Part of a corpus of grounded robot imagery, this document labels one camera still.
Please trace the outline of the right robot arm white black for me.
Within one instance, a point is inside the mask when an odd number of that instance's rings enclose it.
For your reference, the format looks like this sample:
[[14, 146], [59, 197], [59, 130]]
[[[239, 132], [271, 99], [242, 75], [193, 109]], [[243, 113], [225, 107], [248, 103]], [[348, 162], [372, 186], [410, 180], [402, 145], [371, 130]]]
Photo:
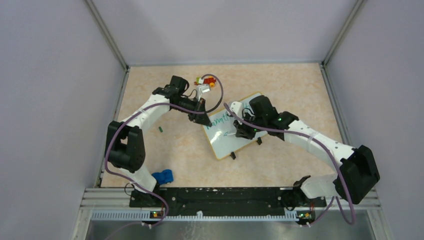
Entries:
[[225, 105], [227, 114], [234, 117], [236, 137], [253, 140], [260, 132], [303, 148], [334, 169], [334, 174], [306, 176], [295, 182], [293, 200], [307, 206], [318, 197], [338, 197], [359, 204], [380, 181], [380, 173], [372, 150], [357, 148], [331, 139], [306, 125], [298, 116], [278, 112], [265, 95], [249, 101], [250, 110], [233, 101]]

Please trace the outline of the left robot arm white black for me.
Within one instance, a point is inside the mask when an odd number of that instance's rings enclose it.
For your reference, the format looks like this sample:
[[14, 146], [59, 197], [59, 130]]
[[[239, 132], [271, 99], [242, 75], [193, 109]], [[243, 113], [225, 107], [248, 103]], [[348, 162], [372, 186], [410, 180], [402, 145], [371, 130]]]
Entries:
[[212, 85], [203, 81], [201, 78], [194, 89], [196, 95], [190, 97], [185, 95], [189, 82], [174, 75], [169, 84], [156, 88], [131, 116], [121, 122], [112, 121], [107, 127], [104, 165], [112, 164], [119, 169], [117, 175], [129, 180], [142, 193], [141, 200], [149, 207], [160, 202], [161, 194], [154, 189], [157, 180], [144, 165], [144, 132], [172, 109], [186, 113], [193, 123], [212, 126], [206, 111], [206, 100], [202, 98], [202, 94], [209, 92]]

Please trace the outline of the yellow framed whiteboard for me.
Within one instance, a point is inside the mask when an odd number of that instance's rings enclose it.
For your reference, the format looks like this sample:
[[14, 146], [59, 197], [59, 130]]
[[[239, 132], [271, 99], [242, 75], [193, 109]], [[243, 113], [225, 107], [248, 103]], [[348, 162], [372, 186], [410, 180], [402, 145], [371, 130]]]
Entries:
[[243, 147], [254, 143], [258, 137], [262, 138], [267, 135], [267, 132], [261, 131], [256, 134], [254, 139], [239, 138], [235, 135], [224, 136], [227, 132], [236, 132], [236, 128], [233, 125], [235, 118], [230, 117], [225, 108], [210, 113], [209, 118], [212, 122], [212, 127], [203, 126], [203, 131], [217, 160], [222, 160], [230, 156], [231, 152], [235, 153]]

